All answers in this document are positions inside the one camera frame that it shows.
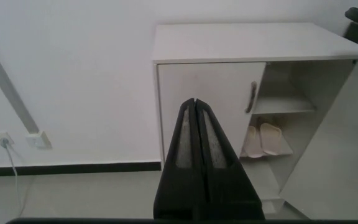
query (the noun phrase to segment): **black baseboard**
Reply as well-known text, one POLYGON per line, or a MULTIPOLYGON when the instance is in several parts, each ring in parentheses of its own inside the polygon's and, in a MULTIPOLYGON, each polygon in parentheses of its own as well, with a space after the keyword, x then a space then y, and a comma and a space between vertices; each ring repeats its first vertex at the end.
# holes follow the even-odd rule
MULTIPOLYGON (((18 175, 85 174, 98 172, 136 172, 161 170, 161 162, 125 162, 115 164, 75 164, 16 167, 18 175)), ((0 176, 14 175, 12 167, 0 167, 0 176)))

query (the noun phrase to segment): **cabinet door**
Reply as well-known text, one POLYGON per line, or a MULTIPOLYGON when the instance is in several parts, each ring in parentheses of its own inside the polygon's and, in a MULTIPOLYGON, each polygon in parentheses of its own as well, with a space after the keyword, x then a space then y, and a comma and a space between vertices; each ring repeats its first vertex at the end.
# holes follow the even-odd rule
POLYGON ((312 219, 358 219, 358 63, 280 196, 312 219))
POLYGON ((201 99, 212 107, 233 149, 239 155, 252 114, 252 110, 246 113, 246 108, 252 91, 256 95, 259 90, 264 68, 265 63, 260 62, 159 65, 164 158, 169 150, 179 107, 189 98, 201 99))

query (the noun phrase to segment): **cabinet top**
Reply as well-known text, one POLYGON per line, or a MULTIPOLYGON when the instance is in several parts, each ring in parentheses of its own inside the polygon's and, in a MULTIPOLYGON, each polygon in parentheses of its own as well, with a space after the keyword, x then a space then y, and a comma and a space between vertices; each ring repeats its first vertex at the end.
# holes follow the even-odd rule
POLYGON ((159 25, 154 63, 358 59, 358 44, 312 23, 159 25))

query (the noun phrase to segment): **white cabinet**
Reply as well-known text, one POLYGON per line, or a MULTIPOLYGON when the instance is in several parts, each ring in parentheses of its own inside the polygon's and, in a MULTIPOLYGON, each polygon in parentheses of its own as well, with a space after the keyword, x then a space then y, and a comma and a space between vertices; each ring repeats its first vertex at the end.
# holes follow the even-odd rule
POLYGON ((265 63, 192 63, 158 66, 164 156, 168 154, 179 107, 190 98, 208 102, 239 155, 265 63))
POLYGON ((309 23, 164 25, 153 60, 162 165, 180 105, 199 98, 237 155, 258 117, 280 126, 283 155, 240 157, 265 214, 287 201, 358 219, 357 44, 309 23))

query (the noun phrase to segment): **wall socket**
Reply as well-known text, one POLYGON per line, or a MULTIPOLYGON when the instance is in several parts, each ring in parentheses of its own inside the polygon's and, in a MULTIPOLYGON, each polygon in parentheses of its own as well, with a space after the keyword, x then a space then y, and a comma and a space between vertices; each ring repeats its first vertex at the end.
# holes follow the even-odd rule
POLYGON ((12 138, 8 135, 7 131, 0 131, 0 140, 2 138, 6 138, 9 141, 10 145, 15 144, 15 142, 12 140, 12 138))
POLYGON ((52 145, 47 137, 45 131, 40 131, 37 134, 29 134, 25 137, 31 147, 37 149, 51 149, 52 145))

